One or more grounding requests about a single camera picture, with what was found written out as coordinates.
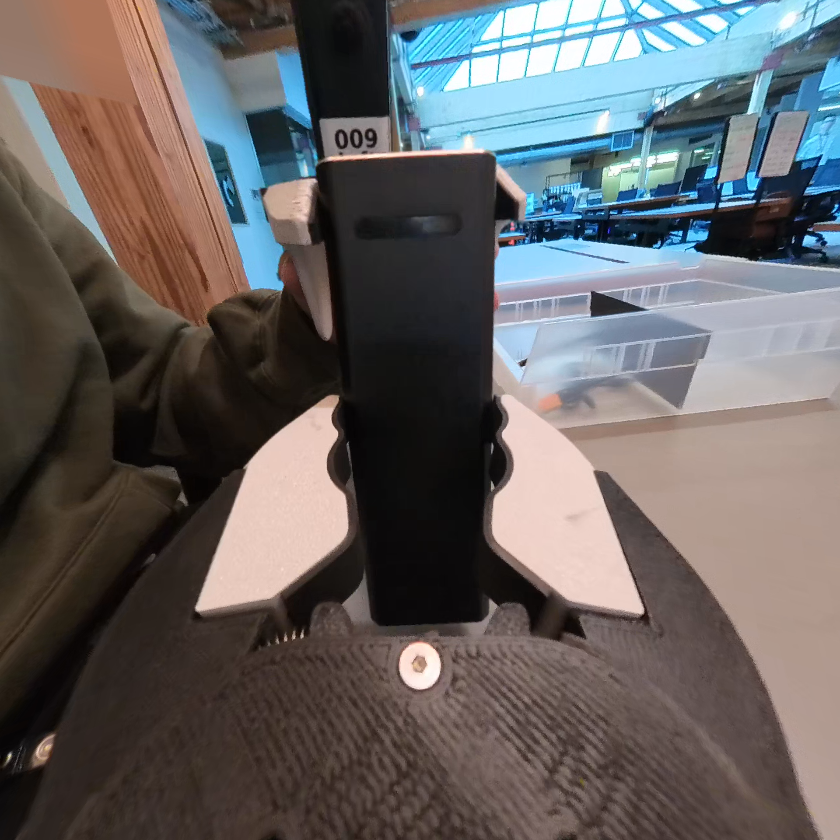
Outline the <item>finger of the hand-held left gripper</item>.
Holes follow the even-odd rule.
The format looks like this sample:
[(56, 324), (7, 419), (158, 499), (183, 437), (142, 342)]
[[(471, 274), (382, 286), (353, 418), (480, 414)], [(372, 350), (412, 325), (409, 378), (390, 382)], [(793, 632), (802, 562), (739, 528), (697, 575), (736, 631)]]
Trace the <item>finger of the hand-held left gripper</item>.
[(496, 165), (495, 221), (522, 222), (527, 214), (527, 194), (507, 171)]
[(327, 252), (319, 224), (319, 187), (300, 179), (267, 187), (262, 202), (272, 234), (299, 275), (310, 317), (322, 340), (334, 337)]

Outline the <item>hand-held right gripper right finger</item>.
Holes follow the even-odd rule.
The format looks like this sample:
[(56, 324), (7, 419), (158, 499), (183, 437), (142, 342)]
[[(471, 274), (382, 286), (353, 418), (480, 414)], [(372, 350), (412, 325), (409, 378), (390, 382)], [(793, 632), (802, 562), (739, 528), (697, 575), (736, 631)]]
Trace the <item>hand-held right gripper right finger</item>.
[(639, 621), (645, 605), (590, 461), (512, 395), (491, 408), (480, 589), (558, 639), (583, 616)]

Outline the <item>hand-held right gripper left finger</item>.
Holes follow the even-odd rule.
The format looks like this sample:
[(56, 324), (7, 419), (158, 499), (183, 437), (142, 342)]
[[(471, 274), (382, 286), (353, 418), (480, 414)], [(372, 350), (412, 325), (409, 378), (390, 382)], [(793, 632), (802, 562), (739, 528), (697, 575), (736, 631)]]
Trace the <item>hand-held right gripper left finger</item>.
[(360, 588), (364, 552), (340, 398), (329, 395), (247, 463), (195, 609), (309, 618)]

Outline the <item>grey desk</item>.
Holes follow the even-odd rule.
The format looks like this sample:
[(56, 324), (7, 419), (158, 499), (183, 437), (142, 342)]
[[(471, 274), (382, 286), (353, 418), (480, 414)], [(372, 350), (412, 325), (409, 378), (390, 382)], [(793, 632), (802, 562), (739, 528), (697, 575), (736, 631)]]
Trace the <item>grey desk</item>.
[(822, 838), (838, 838), (838, 388), (818, 401), (564, 429), (692, 564), (779, 714)]

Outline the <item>person's left hand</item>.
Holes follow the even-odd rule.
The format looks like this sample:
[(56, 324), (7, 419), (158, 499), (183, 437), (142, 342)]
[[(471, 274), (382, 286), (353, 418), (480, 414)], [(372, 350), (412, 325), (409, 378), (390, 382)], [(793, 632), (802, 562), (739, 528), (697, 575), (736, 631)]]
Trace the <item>person's left hand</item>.
[(306, 295), (301, 286), (298, 271), (287, 250), (284, 250), (280, 256), (277, 267), (277, 277), (282, 285), (284, 294), (293, 299), (299, 308), (309, 315), (311, 312)]

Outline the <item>grey door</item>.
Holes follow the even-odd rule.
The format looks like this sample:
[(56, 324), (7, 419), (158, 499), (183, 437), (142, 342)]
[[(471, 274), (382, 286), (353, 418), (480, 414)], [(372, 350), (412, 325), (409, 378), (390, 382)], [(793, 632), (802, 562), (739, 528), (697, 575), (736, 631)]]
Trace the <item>grey door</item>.
[(317, 245), (318, 185), (307, 127), (283, 108), (248, 112), (245, 118), (264, 183), (260, 199), (276, 242), (294, 252)]

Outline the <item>white table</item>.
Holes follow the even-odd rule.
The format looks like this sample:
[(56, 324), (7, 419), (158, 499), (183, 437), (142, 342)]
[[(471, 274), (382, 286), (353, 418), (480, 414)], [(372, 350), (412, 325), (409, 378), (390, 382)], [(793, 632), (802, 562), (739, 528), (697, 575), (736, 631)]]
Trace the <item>white table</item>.
[(495, 263), (497, 287), (555, 278), (627, 271), (649, 266), (694, 266), (703, 255), (681, 248), (643, 248), (564, 238), (501, 247)]

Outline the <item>row of office desks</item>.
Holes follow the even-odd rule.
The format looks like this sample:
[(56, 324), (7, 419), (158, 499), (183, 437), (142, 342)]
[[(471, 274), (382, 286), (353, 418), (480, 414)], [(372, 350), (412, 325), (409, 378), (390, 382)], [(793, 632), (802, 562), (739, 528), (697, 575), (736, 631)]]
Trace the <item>row of office desks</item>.
[(539, 213), (526, 216), (521, 222), (501, 224), (497, 235), (502, 244), (517, 244), (535, 241), (536, 234), (531, 229), (538, 225), (558, 224), (572, 233), (586, 225), (598, 228), (598, 237), (603, 240), (611, 227), (618, 224), (658, 223), (688, 219), (712, 219), (724, 213), (752, 214), (759, 222), (769, 222), (789, 217), (793, 213), (795, 199), (784, 193), (767, 197), (737, 196), (722, 199), (716, 203), (672, 203), (666, 198), (638, 199), (626, 203), (606, 203), (587, 206), (572, 213)]

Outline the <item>orange black small tool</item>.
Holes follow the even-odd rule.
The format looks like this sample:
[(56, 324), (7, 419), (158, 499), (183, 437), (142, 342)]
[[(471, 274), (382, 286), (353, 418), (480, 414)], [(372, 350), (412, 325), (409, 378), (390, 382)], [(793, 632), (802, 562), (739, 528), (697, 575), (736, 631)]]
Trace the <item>orange black small tool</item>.
[(588, 385), (576, 385), (558, 392), (552, 392), (538, 400), (537, 407), (540, 413), (550, 413), (557, 410), (571, 410), (576, 406), (595, 407), (595, 401)]

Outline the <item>glass skylight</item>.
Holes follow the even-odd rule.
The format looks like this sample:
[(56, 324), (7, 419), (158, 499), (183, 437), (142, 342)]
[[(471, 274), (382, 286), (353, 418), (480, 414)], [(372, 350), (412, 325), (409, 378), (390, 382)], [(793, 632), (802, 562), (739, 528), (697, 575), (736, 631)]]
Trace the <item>glass skylight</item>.
[(545, 1), (421, 29), (408, 58), (419, 96), (704, 46), (755, 5), (735, 1)]

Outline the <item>black bin divider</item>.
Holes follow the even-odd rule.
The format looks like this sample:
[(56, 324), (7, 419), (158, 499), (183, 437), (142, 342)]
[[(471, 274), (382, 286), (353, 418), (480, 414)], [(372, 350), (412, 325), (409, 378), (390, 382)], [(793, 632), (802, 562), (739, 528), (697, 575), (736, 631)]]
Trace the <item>black bin divider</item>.
[(704, 331), (646, 342), (633, 378), (676, 410), (682, 409), (710, 339)]
[(637, 306), (624, 299), (612, 297), (611, 295), (595, 290), (590, 292), (591, 318), (603, 318), (647, 311), (646, 308)]

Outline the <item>paper flip chart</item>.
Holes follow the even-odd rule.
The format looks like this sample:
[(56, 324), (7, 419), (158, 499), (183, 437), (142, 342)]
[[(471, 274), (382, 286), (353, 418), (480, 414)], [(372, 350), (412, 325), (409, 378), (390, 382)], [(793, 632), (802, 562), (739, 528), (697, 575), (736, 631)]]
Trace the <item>paper flip chart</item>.
[(747, 176), (760, 115), (754, 112), (732, 115), (724, 133), (716, 183), (724, 184)]
[(809, 118), (808, 111), (784, 111), (773, 115), (757, 170), (759, 179), (790, 173)]

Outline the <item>black office chair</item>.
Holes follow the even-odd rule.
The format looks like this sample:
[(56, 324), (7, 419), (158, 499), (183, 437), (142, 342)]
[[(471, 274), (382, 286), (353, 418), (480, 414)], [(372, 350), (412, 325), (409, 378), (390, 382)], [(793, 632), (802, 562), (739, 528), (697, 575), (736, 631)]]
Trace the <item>black office chair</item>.
[(759, 179), (750, 209), (717, 213), (695, 250), (756, 260), (802, 253), (806, 233), (828, 215), (824, 196), (807, 196), (817, 159), (793, 163), (787, 175)]

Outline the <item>clear plastic bin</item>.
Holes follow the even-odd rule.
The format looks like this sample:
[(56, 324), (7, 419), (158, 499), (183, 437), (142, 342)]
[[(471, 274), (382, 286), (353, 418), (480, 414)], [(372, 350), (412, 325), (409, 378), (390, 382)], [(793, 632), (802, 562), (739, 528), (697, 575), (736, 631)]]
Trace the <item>clear plastic bin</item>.
[[(682, 409), (635, 381), (646, 342), (704, 331), (710, 343)], [(526, 361), (519, 399), (556, 427), (822, 400), (838, 388), (838, 290), (552, 322)], [(576, 385), (590, 386), (594, 408), (538, 411), (541, 397)]]
[(612, 264), (610, 269), (550, 275), (500, 284), (497, 327), (580, 318), (590, 313), (597, 292), (641, 309), (705, 305), (786, 293), (838, 288), (834, 266), (799, 266), (703, 257), (639, 266)]

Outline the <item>person's olive sweatshirt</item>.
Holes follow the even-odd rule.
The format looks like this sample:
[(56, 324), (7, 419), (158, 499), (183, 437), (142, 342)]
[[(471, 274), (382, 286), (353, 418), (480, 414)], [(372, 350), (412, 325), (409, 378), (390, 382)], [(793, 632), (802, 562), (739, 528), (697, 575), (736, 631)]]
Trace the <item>person's olive sweatshirt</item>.
[(192, 327), (2, 145), (2, 728), (128, 577), (178, 496), (151, 462)]

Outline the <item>dark wall poster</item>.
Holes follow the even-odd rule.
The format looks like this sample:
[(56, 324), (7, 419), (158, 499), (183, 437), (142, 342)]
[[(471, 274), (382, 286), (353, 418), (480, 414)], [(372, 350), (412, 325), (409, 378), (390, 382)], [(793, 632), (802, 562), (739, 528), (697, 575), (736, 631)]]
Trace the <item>dark wall poster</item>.
[(225, 147), (208, 139), (204, 139), (203, 142), (229, 222), (234, 226), (248, 225), (249, 221)]

